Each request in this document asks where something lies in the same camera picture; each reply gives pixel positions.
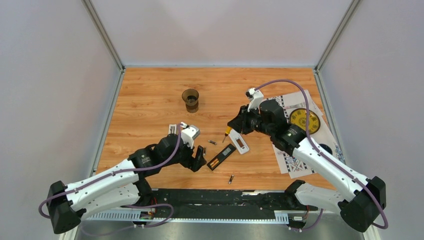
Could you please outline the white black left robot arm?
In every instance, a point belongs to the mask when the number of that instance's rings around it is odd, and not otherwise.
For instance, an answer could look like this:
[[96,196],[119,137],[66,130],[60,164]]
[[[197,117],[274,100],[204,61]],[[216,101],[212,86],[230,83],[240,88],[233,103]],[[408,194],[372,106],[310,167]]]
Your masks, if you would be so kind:
[[39,206],[40,215],[50,220],[55,234],[63,234],[83,220],[116,207],[171,208],[168,203],[155,201],[146,178],[175,164],[197,172],[206,164],[204,148],[200,145],[194,150],[200,133],[195,125],[181,122],[175,133],[136,150],[104,172],[74,183],[52,183],[47,199]]

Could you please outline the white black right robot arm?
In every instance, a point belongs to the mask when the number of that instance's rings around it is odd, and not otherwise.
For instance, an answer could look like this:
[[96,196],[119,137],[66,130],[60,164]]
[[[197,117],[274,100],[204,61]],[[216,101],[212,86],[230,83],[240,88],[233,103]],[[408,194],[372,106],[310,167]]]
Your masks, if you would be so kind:
[[369,178],[342,163],[326,151],[300,126],[288,123],[283,108],[274,100],[265,100],[259,107],[240,107],[228,127],[241,135],[256,131],[269,136],[272,144],[289,156],[309,165],[322,175],[335,190],[316,187],[296,180],[285,195],[286,205],[299,209],[315,206],[339,214],[352,229],[364,233],[381,216],[388,227],[384,209],[387,205],[386,183]]

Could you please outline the small white remote control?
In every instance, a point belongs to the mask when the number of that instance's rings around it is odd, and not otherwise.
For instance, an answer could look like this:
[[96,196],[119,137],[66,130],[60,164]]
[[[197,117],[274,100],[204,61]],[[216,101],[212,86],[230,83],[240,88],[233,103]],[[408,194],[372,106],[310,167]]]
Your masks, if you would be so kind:
[[168,134],[177,135],[178,134],[177,131],[178,131],[178,129],[177,129],[177,125],[176,124],[170,124],[168,126]]

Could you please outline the yellow handled screwdriver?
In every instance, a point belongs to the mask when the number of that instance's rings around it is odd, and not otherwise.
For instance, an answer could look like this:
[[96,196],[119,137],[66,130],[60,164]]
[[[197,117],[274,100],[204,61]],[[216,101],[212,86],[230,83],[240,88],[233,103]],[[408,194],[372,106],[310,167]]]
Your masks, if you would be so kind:
[[231,130],[232,130],[232,128],[231,128],[231,127],[229,127],[229,126],[226,128],[226,130],[225,130],[225,132],[224,132],[224,137],[223,137],[223,139],[222,139],[222,143],[224,143],[224,142],[225,142],[225,140],[226,140],[227,136],[230,134]]

